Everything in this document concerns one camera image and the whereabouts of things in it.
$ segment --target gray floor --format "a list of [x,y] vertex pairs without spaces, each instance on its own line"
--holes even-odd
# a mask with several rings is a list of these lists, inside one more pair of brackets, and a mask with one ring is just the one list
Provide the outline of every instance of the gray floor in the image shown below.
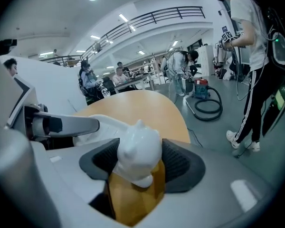
[[[170,95],[170,99],[181,112],[187,127],[192,129],[204,148],[213,149],[226,154],[231,154],[234,150],[226,139],[226,131],[238,131],[240,127],[246,98],[238,101],[236,91],[236,81],[218,80],[215,76],[205,77],[209,81],[209,86],[218,90],[223,102],[223,113],[221,117],[212,122],[203,122],[196,119],[185,104],[183,97],[176,97],[173,85],[169,83],[156,85],[155,90],[165,96]],[[240,97],[247,93],[248,86],[239,83],[238,90]],[[209,91],[211,98],[217,99],[215,92]],[[187,99],[194,109],[195,98]],[[212,102],[201,103],[200,108],[211,110],[217,105]],[[190,133],[191,143],[196,143],[194,135]],[[272,132],[261,138],[261,151],[246,151],[239,161],[255,171],[259,176],[278,188],[285,176],[285,113]]]

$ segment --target wooden table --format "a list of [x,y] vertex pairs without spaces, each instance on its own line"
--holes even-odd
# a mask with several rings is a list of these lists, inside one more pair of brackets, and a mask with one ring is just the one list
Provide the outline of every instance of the wooden table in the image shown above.
[[141,77],[137,77],[137,78],[135,78],[135,79],[131,79],[130,81],[128,81],[128,82],[126,82],[126,83],[123,83],[123,84],[120,84],[120,85],[116,85],[115,87],[114,87],[114,90],[115,90],[115,92],[116,92],[116,94],[118,94],[119,93],[119,89],[123,89],[123,88],[126,88],[127,86],[131,86],[131,85],[135,85],[135,84],[137,84],[137,83],[141,83],[141,86],[142,86],[142,89],[145,89],[144,88],[144,80],[146,79],[146,78],[149,78],[149,85],[150,85],[150,88],[151,88],[151,90],[153,90],[154,91],[154,84],[153,84],[153,82],[151,82],[151,78],[150,78],[150,75],[149,74],[147,74],[147,75],[143,75],[143,76],[141,76]]
[[[103,114],[133,125],[139,119],[161,138],[190,143],[185,121],[177,107],[167,97],[155,91],[135,90],[116,94],[89,105],[78,116]],[[112,173],[109,177],[111,202],[116,220],[134,226],[147,216],[161,201],[165,190],[165,168],[160,161],[152,171],[153,184],[139,188]]]

